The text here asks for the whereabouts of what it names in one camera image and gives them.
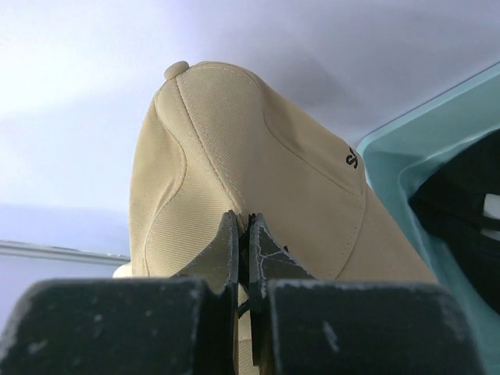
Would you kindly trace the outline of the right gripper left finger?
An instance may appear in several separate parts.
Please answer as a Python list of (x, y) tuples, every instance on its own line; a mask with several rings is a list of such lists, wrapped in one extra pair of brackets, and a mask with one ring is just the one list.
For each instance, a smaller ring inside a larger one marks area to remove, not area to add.
[(169, 289), (201, 285), (214, 295), (238, 294), (239, 232), (233, 211), (225, 212), (215, 237), (182, 270), (168, 280)]

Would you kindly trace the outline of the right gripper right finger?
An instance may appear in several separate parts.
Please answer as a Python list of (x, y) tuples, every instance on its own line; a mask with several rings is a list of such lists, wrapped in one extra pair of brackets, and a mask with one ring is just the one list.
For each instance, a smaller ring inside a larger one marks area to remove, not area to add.
[(251, 301), (266, 298), (270, 280), (313, 279), (313, 275), (274, 240), (262, 213), (250, 216), (248, 239), (248, 293)]

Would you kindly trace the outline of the beige mannequin head stand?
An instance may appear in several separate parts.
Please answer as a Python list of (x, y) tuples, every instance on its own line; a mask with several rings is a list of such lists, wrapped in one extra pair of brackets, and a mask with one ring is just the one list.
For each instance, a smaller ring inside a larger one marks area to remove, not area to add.
[(132, 277), (133, 271), (130, 263), (119, 266), (112, 274), (113, 278), (128, 278)]

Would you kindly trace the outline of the tan baseball cap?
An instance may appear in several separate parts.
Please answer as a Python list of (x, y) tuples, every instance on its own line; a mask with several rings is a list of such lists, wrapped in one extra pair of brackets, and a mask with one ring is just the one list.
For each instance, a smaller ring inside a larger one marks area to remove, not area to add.
[(263, 214), (318, 279), (435, 282), (352, 146), (245, 68), (178, 62), (137, 140), (128, 273), (173, 276), (228, 211), (240, 225)]

